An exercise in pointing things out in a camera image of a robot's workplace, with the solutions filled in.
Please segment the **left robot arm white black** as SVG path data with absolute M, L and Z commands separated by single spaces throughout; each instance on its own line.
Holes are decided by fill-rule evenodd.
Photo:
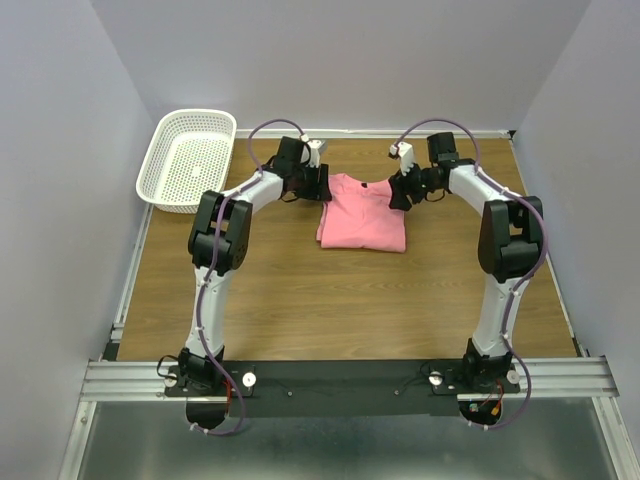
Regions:
M 248 252 L 253 215 L 291 194 L 295 199 L 328 201 L 328 166 L 321 162 L 322 140 L 283 137 L 278 150 L 243 183 L 224 192 L 207 191 L 189 235 L 196 280 L 191 330 L 170 378 L 179 388 L 214 393 L 225 380 L 224 319 L 235 272 Z

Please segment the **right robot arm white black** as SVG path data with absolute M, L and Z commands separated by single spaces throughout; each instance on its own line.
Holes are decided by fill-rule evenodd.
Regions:
M 478 163 L 459 156 L 452 133 L 427 139 L 429 166 L 415 160 L 411 144 L 398 140 L 389 156 L 399 163 L 389 179 L 390 208 L 407 212 L 429 194 L 454 194 L 481 217 L 477 258 L 485 274 L 485 290 L 476 330 L 459 360 L 439 360 L 444 382 L 437 390 L 482 392 L 505 382 L 514 358 L 512 333 L 521 297 L 544 263 L 546 240 L 542 203 L 521 196 L 489 177 Z

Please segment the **pink t shirt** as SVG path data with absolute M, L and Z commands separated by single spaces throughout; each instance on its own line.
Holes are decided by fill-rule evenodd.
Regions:
M 316 231 L 323 249 L 369 249 L 404 253 L 404 212 L 391 209 L 388 180 L 363 182 L 345 173 L 329 176 L 332 199 L 325 202 Z

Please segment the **white plastic laundry basket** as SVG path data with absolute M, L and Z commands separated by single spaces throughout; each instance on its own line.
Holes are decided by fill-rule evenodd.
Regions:
M 221 110 L 166 114 L 144 156 L 136 180 L 138 197 L 165 212 L 195 213 L 204 192 L 225 185 L 236 129 L 235 117 Z

